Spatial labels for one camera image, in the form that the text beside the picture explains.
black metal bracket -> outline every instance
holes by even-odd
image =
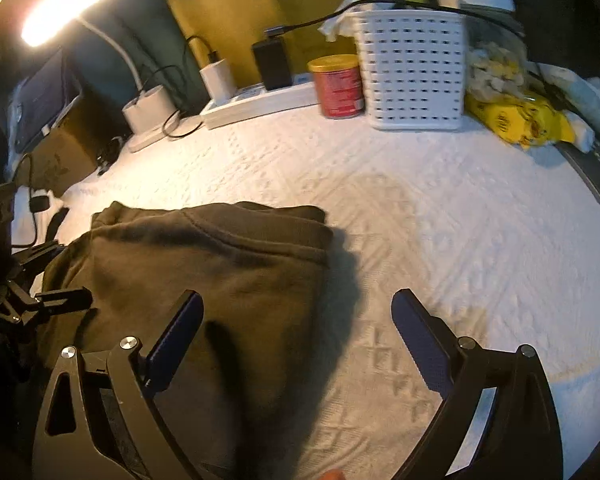
[[[146,344],[135,336],[109,352],[62,351],[43,402],[34,444],[37,480],[140,478],[107,452],[94,386],[113,390],[128,435],[152,480],[219,477],[194,466],[155,409],[156,392],[168,387],[203,318],[202,298],[187,291]],[[410,290],[392,302],[394,323],[427,386],[443,402],[394,480],[561,480],[562,444],[551,391],[533,347],[515,353],[485,350],[430,316]],[[484,388],[497,388],[486,430],[466,468],[447,475]]]
[[[126,336],[109,352],[81,354],[75,347],[63,349],[36,427],[34,478],[138,478],[123,466],[115,450],[103,444],[102,427],[108,423],[95,407],[99,394],[93,390],[104,386],[113,390],[128,436],[150,478],[217,480],[189,462],[152,402],[155,392],[169,386],[203,313],[200,295],[187,291],[163,323],[157,323],[161,329],[147,338],[146,345]]]
[[[86,310],[91,292],[82,288],[64,288],[29,295],[33,280],[43,272],[64,246],[56,240],[13,255],[14,264],[0,284],[0,332],[18,342],[27,342],[35,327],[50,316]]]
[[[538,353],[485,350],[456,338],[410,290],[394,296],[392,316],[429,389],[443,398],[433,421],[394,480],[562,480],[562,442]],[[497,388],[471,463],[447,475],[484,388]]]

desk lamp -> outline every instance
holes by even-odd
[[[81,14],[100,0],[39,0],[28,14],[22,28],[22,39],[36,47],[54,37],[67,23],[75,20],[110,44],[124,59],[131,71],[138,95],[122,109],[133,131],[128,145],[132,151],[141,150],[173,131],[180,121],[171,98],[164,86],[147,92],[140,80],[138,69],[129,54],[112,38]]]

textured white blanket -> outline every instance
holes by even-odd
[[[456,335],[485,348],[533,345],[560,420],[565,478],[600,439],[600,206],[551,147],[525,153],[470,119],[456,133],[379,132],[364,118],[291,110],[123,153],[62,197],[68,243],[112,200],[181,208],[251,200],[313,204],[341,245],[319,314],[301,407],[272,450],[313,479],[389,479],[440,404],[390,317],[414,290]],[[454,468],[471,457],[488,398]]]

yellow snack bag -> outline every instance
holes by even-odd
[[[576,134],[564,114],[533,92],[526,92],[524,99],[511,96],[504,103],[483,103],[467,94],[464,104],[467,111],[497,136],[525,150],[558,140],[575,143]]]

red can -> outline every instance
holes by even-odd
[[[330,119],[347,119],[365,109],[360,64],[355,54],[336,54],[309,62],[314,74],[322,114]]]

